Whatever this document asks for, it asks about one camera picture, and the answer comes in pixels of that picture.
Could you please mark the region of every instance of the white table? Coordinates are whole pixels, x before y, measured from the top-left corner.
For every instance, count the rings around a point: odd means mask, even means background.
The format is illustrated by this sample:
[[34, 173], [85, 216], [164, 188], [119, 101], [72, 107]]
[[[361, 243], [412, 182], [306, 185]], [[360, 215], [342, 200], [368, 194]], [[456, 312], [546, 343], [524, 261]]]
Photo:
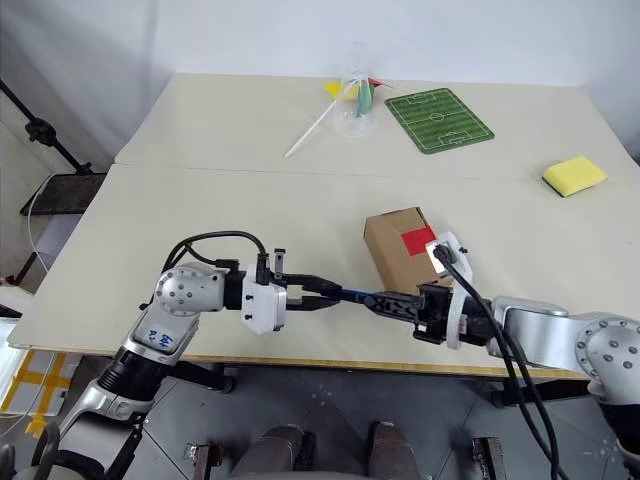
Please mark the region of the white table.
[[[377, 130], [339, 138], [327, 118], [284, 153], [329, 105], [328, 79], [177, 74], [116, 162], [177, 168], [380, 177], [537, 180], [554, 163], [587, 155], [610, 182], [637, 188], [640, 169], [578, 88], [395, 81], [374, 96]], [[436, 155], [418, 151], [383, 101], [449, 87], [495, 139]]]
[[[458, 235], [471, 252], [474, 280], [486, 297], [503, 294], [558, 303], [574, 312], [600, 310], [637, 317], [638, 168], [579, 91], [456, 85], [454, 91], [494, 130], [495, 140], [422, 155], [381, 106], [376, 112], [378, 135], [344, 142], [319, 132], [306, 148], [284, 161], [282, 152], [304, 125], [298, 119], [290, 125], [295, 132], [285, 132], [289, 127], [280, 110], [267, 123], [270, 137], [258, 135], [254, 143], [237, 143], [237, 133], [236, 143], [231, 141], [237, 126], [224, 126], [215, 114], [223, 109], [210, 112], [210, 123], [220, 130], [198, 136], [189, 128], [198, 122], [189, 121], [186, 112], [192, 108], [197, 118], [204, 107], [190, 100], [195, 86], [185, 87], [182, 94], [177, 89], [200, 82], [243, 86], [245, 81], [255, 79], [235, 78], [229, 83], [227, 77], [195, 75], [179, 76], [171, 84], [119, 155], [36, 294], [32, 310], [13, 332], [12, 344], [115, 351], [139, 313], [137, 305], [149, 298], [171, 247], [186, 236], [211, 230], [244, 229], [258, 235], [269, 249], [286, 248], [287, 272], [316, 274], [347, 288], [379, 290], [382, 285], [362, 240], [364, 220], [409, 206], [422, 207], [437, 231]], [[265, 82], [297, 84], [291, 79]], [[422, 84], [416, 90], [431, 87]], [[508, 107], [500, 103], [504, 96], [500, 92], [510, 98]], [[233, 94], [219, 95], [214, 89], [210, 97], [224, 103], [223, 97]], [[196, 96], [210, 98], [202, 90]], [[520, 97], [518, 107], [513, 102]], [[262, 108], [251, 95], [245, 100], [266, 118], [268, 106], [275, 108], [271, 97], [266, 98]], [[547, 105], [546, 115], [541, 103]], [[291, 115], [304, 116], [288, 105]], [[240, 100], [236, 108], [247, 110]], [[510, 121], [503, 118], [508, 110]], [[315, 113], [309, 112], [308, 119]], [[575, 118], [565, 123], [570, 117]], [[516, 124], [526, 146], [519, 155]], [[549, 136], [546, 142], [541, 131]], [[392, 154], [394, 149], [386, 142], [396, 145], [398, 152]], [[591, 156], [610, 178], [562, 199], [539, 179], [539, 173], [550, 161], [578, 153]], [[151, 166], [153, 162], [160, 166]], [[255, 258], [251, 245], [239, 240], [212, 240], [203, 252], [237, 257], [243, 263]], [[281, 332], [261, 337], [245, 330], [237, 315], [203, 315], [187, 358], [504, 374], [501, 361], [489, 358], [481, 348], [465, 345], [454, 352], [413, 340], [410, 326], [376, 317], [356, 305], [292, 312]], [[575, 376], [556, 370], [535, 374]]]

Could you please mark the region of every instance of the yellow sponge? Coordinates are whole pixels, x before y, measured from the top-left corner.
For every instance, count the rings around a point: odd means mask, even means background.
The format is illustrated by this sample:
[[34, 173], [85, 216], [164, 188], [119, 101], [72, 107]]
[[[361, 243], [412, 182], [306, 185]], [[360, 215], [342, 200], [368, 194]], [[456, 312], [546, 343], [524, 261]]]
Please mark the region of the yellow sponge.
[[557, 163], [544, 172], [542, 178], [563, 197], [593, 187], [607, 178], [598, 166], [585, 156]]

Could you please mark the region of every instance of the black cable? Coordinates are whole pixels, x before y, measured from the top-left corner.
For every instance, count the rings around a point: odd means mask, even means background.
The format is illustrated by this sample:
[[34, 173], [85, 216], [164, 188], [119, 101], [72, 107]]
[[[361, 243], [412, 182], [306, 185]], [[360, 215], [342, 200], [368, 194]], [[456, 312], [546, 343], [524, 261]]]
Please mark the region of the black cable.
[[[551, 478], [553, 480], [556, 480], [558, 477], [558, 474], [560, 474], [560, 476], [564, 480], [568, 480], [568, 476], [560, 468], [560, 465], [559, 465], [560, 457], [558, 452], [557, 438], [555, 436], [555, 431], [553, 429], [553, 424], [551, 423], [551, 419], [549, 418], [546, 408], [544, 407], [540, 394], [538, 393], [535, 387], [535, 384], [533, 383], [533, 380], [529, 375], [529, 371], [525, 363], [526, 359], [522, 352], [522, 348], [513, 338], [511, 338], [510, 335], [508, 335], [507, 332], [503, 331], [501, 325], [495, 320], [495, 318], [493, 317], [493, 313], [487, 307], [487, 305], [485, 304], [485, 302], [483, 301], [482, 297], [477, 292], [477, 290], [475, 290], [475, 288], [473, 288], [473, 286], [471, 286], [471, 284], [467, 282], [467, 280], [457, 271], [457, 269], [453, 267], [453, 265], [451, 264], [451, 255], [448, 249], [445, 249], [445, 247], [438, 246], [434, 250], [434, 256], [443, 264], [443, 266], [447, 269], [447, 271], [451, 274], [451, 276], [454, 277], [456, 281], [458, 281], [458, 283], [460, 283], [460, 285], [467, 291], [467, 293], [469, 293], [469, 295], [478, 303], [478, 305], [480, 305], [480, 307], [483, 309], [483, 311], [487, 315], [490, 321], [490, 324], [494, 330], [496, 342], [498, 343], [500, 354], [502, 355], [502, 358], [505, 363], [505, 367], [507, 368], [507, 373], [509, 375], [509, 379], [511, 380], [512, 387], [515, 389], [516, 399], [517, 399], [518, 406], [520, 407], [520, 411], [522, 412], [525, 422], [527, 423], [529, 430], [531, 430], [531, 433], [535, 438], [536, 442], [540, 446], [545, 456], [551, 462]], [[507, 345], [509, 345], [509, 347], [511, 348], [513, 355], [509, 354], [509, 348]], [[538, 409], [538, 412], [543, 421], [543, 424], [545, 425], [551, 450], [549, 450], [549, 447], [547, 447], [544, 440], [542, 439], [542, 436], [540, 435], [540, 432], [538, 431], [535, 423], [533, 422], [533, 419], [531, 418], [531, 414], [528, 408], [526, 407], [524, 396], [518, 385], [518, 378], [515, 374], [513, 364], [510, 361], [511, 356], [513, 356], [516, 363], [518, 364], [518, 368], [520, 369], [520, 372], [525, 381], [525, 384], [527, 385], [527, 387], [529, 387], [529, 389], [533, 393], [534, 403], [536, 405], [536, 408]]]
[[207, 265], [213, 265], [213, 266], [217, 266], [216, 265], [216, 261], [215, 260], [211, 260], [210, 258], [204, 257], [202, 255], [200, 255], [198, 252], [196, 252], [193, 248], [191, 248], [189, 245], [185, 246], [185, 251], [188, 251], [189, 254], [195, 258], [196, 260], [199, 260], [202, 263], [206, 263]]
[[178, 242], [178, 244], [176, 244], [176, 246], [173, 247], [173, 249], [169, 253], [169, 256], [167, 257], [167, 260], [164, 262], [164, 266], [162, 267], [162, 271], [165, 272], [165, 271], [169, 270], [170, 268], [172, 268], [175, 265], [174, 257], [176, 256], [176, 254], [178, 253], [178, 251], [181, 248], [183, 248], [183, 247], [185, 247], [187, 245], [189, 247], [191, 247], [192, 243], [200, 241], [200, 240], [205, 240], [207, 238], [221, 238], [221, 237], [242, 237], [242, 238], [246, 238], [246, 239], [252, 241], [255, 244], [255, 246], [258, 248], [258, 251], [260, 252], [260, 255], [263, 255], [263, 256], [267, 255], [267, 250], [264, 248], [263, 243], [258, 239], [258, 237], [256, 237], [255, 235], [252, 235], [250, 233], [243, 232], [241, 230], [222, 230], [222, 231], [219, 231], [219, 232], [201, 233], [200, 235], [194, 235], [193, 237], [185, 238], [184, 240]]

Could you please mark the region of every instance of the white wall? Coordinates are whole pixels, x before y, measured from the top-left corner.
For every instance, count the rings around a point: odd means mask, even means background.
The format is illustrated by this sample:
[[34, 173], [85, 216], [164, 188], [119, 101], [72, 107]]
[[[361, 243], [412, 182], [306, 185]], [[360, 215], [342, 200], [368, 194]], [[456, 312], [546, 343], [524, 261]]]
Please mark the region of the white wall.
[[106, 166], [174, 70], [584, 85], [640, 154], [638, 0], [0, 0], [1, 72]]

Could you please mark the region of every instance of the green mat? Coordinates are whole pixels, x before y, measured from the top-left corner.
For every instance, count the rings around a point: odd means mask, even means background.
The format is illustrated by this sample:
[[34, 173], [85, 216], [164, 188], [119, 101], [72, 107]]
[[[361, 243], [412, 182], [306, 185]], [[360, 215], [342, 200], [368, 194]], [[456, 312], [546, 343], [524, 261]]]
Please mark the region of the green mat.
[[448, 88], [389, 98], [384, 103], [423, 153], [438, 153], [494, 137]]

